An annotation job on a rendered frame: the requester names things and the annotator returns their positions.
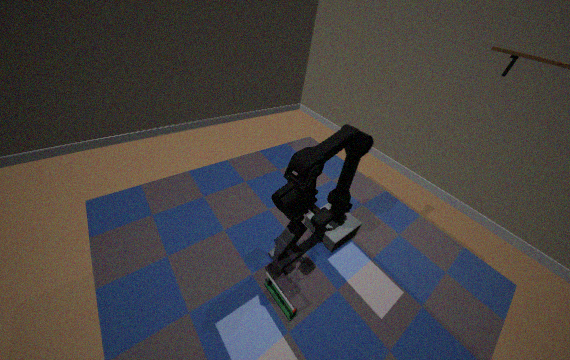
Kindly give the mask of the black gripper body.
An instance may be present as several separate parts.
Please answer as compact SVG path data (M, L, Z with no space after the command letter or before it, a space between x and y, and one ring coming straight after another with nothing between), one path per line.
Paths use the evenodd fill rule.
M320 209L314 203L317 202L317 198L315 195L318 194L318 190L316 189L315 193L310 197L303 197L302 200L306 203L308 209L315 215L311 218L311 223L318 229L322 230L326 225L328 225L334 217L334 214L331 213L327 208L323 207Z

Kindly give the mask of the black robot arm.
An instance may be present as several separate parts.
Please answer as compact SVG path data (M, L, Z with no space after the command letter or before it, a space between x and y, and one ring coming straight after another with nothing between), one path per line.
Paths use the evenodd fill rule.
M292 222L299 224L309 212L303 197L310 197L316 191L316 180L322 174L324 164L345 148L345 162L334 190L329 192L328 203L333 221L340 222L352 208L350 186L355 176L361 157L367 154L373 144L371 135L358 128L345 124L335 134L315 147L306 147L297 151L285 171L287 184L272 195L275 206ZM297 176L293 174L297 172ZM346 216L346 217L345 217Z

